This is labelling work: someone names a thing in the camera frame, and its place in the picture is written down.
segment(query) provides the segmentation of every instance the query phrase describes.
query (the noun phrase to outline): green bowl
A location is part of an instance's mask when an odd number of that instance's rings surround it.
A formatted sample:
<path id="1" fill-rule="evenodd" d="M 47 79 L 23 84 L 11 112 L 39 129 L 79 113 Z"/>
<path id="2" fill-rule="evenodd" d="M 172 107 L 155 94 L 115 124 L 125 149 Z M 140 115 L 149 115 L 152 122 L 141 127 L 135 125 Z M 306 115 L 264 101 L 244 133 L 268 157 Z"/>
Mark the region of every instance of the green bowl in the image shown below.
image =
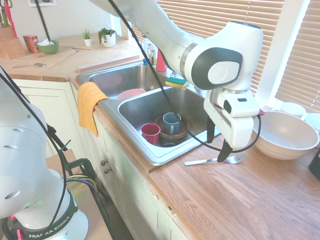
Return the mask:
<path id="1" fill-rule="evenodd" d="M 45 54 L 56 54 L 59 50 L 59 42 L 56 40 L 52 40 L 54 45 L 41 46 L 38 45 L 39 49 Z"/>

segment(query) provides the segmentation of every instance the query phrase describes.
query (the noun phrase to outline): cabinet knob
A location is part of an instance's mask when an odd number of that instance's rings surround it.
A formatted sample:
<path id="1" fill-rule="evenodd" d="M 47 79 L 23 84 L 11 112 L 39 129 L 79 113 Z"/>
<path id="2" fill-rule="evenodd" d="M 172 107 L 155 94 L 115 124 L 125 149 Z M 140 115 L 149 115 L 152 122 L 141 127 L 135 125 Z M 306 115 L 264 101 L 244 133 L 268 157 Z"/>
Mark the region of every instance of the cabinet knob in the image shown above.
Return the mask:
<path id="1" fill-rule="evenodd" d="M 105 174 L 108 174 L 110 171 L 112 172 L 111 168 L 110 168 L 110 169 L 106 168 L 103 172 L 104 172 Z"/>
<path id="2" fill-rule="evenodd" d="M 107 161 L 102 160 L 102 161 L 100 162 L 100 164 L 101 164 L 101 166 L 105 166 L 107 162 L 108 162 L 108 160 L 107 160 Z"/>

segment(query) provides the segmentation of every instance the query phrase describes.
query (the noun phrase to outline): metal spoon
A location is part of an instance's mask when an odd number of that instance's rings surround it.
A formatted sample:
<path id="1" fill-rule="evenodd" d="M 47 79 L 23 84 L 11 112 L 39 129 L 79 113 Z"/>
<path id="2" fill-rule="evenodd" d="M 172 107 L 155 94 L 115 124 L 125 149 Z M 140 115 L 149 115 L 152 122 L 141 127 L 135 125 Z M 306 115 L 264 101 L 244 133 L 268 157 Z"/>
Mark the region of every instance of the metal spoon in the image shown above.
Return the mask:
<path id="1" fill-rule="evenodd" d="M 17 68 L 34 67 L 34 66 L 36 66 L 36 67 L 45 67 L 46 65 L 43 64 L 43 63 L 37 62 L 37 63 L 35 63 L 33 65 L 19 65 L 19 66 L 13 66 L 12 68 L 13 69 L 17 69 Z"/>
<path id="2" fill-rule="evenodd" d="M 229 164 L 238 164 L 245 159 L 246 159 L 246 155 L 240 154 L 240 155 L 236 155 L 236 156 L 230 156 L 225 161 Z M 204 163 L 217 161 L 217 160 L 218 160 L 217 158 L 212 158 L 212 159 L 204 159 L 204 160 L 186 161 L 184 163 L 184 165 L 190 166 L 190 165 L 195 165 L 195 164 L 204 164 Z"/>

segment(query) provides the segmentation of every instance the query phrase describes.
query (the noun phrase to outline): dish towel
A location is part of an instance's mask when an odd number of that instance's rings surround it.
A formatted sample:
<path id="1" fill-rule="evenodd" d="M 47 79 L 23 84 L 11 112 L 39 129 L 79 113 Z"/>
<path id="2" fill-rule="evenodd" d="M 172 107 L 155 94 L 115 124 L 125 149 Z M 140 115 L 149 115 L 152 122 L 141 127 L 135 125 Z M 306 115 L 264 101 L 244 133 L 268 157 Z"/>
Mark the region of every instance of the dish towel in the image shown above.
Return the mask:
<path id="1" fill-rule="evenodd" d="M 108 97 L 94 82 L 86 82 L 78 90 L 79 125 L 85 129 L 89 129 L 96 137 L 98 137 L 98 130 L 93 112 L 95 105 L 104 99 L 108 99 Z"/>

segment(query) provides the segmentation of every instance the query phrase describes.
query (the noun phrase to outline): red cup in sink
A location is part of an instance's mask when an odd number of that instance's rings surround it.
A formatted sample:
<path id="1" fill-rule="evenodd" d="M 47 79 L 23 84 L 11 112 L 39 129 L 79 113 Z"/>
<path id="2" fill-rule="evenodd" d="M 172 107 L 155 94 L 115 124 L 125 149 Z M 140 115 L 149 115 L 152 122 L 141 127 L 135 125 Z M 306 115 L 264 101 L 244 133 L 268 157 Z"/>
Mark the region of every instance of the red cup in sink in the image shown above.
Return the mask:
<path id="1" fill-rule="evenodd" d="M 149 143 L 157 145 L 159 142 L 159 135 L 161 128 L 155 123 L 147 123 L 141 127 L 142 136 Z"/>

